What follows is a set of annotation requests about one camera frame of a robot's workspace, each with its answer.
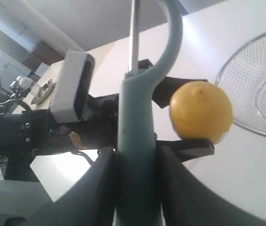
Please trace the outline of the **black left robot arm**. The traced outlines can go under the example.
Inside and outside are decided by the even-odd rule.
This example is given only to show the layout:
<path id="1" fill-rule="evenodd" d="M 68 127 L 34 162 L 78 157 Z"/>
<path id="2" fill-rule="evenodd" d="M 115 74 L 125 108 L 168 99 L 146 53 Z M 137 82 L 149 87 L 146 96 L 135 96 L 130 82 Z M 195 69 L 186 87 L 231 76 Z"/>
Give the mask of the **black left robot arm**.
<path id="1" fill-rule="evenodd" d="M 32 110 L 25 106 L 19 114 L 8 114 L 13 104 L 24 106 L 22 96 L 28 90 L 17 92 L 0 103 L 0 165 L 20 155 L 53 155 L 117 146 L 119 95 L 93 97 L 84 94 L 91 111 L 85 120 L 58 123 L 49 110 Z"/>

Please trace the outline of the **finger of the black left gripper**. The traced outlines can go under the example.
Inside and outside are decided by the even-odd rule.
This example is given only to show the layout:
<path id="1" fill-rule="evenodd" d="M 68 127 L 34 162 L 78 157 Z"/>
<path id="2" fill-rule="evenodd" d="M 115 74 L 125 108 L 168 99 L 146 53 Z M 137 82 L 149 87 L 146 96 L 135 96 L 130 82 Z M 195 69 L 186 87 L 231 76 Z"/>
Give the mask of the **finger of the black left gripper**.
<path id="1" fill-rule="evenodd" d="M 169 105 L 173 94 L 184 84 L 194 81 L 208 82 L 207 79 L 181 79 L 165 77 L 154 89 L 152 100 L 161 108 Z"/>
<path id="2" fill-rule="evenodd" d="M 181 162 L 215 154 L 214 145 L 206 139 L 158 140 L 157 145 L 170 150 Z"/>

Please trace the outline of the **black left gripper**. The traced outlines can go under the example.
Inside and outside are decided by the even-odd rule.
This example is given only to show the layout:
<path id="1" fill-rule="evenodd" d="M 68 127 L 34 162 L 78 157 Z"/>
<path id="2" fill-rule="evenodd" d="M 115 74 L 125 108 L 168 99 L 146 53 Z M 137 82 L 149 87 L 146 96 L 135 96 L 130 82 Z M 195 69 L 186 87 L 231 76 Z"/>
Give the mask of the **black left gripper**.
<path id="1" fill-rule="evenodd" d="M 115 147 L 118 107 L 118 93 L 94 97 L 88 92 L 81 121 L 57 123 L 49 109 L 48 148 L 55 151 L 70 151 Z"/>

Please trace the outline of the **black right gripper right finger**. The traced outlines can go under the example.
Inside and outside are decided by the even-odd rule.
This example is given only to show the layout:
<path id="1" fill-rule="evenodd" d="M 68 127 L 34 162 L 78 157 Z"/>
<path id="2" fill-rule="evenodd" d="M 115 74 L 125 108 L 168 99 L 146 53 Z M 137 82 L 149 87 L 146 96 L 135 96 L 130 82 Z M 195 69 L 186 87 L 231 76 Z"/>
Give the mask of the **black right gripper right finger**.
<path id="1" fill-rule="evenodd" d="M 266 226 L 211 191 L 168 147 L 156 151 L 160 200 L 167 226 Z"/>

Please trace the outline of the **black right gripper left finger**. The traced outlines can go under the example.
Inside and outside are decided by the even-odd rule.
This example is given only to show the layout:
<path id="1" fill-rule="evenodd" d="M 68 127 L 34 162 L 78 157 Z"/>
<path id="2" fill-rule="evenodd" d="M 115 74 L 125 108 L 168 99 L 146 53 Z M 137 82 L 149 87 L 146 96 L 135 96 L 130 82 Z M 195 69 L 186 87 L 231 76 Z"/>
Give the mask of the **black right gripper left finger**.
<path id="1" fill-rule="evenodd" d="M 100 150 L 87 172 L 57 201 L 29 219 L 9 218 L 6 226 L 111 226 L 115 211 L 116 154 Z"/>

